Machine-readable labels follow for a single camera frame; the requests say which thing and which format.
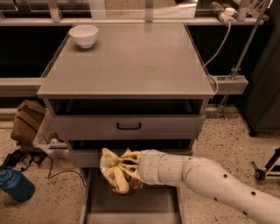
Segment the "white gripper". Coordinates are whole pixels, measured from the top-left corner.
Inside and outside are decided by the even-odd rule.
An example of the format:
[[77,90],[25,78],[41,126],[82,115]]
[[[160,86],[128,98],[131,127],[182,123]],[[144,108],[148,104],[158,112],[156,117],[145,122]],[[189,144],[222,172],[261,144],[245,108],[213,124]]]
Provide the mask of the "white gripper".
[[[158,167],[163,152],[158,150],[131,151],[127,149],[121,159],[126,164],[138,164],[140,179],[147,185],[161,185],[158,174]],[[126,193],[130,185],[119,167],[113,169],[115,176],[115,190],[118,193]]]

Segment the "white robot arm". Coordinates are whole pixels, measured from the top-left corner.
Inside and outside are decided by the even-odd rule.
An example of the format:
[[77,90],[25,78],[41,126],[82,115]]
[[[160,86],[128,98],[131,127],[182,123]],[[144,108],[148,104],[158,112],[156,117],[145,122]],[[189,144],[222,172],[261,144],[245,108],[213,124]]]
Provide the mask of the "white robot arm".
[[257,224],[280,224],[279,198],[245,185],[208,158],[142,150],[114,156],[113,165],[147,185],[186,187]]

